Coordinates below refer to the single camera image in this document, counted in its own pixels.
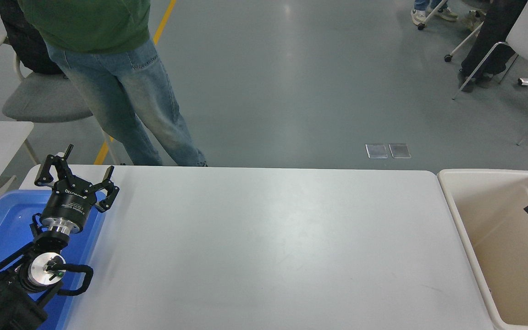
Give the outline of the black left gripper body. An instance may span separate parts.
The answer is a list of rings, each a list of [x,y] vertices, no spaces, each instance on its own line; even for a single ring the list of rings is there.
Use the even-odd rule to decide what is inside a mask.
[[[92,185],[84,180],[74,183],[67,180],[55,182],[52,194],[40,215],[40,223],[48,226],[54,220],[67,220],[74,226],[84,226],[97,201]]]

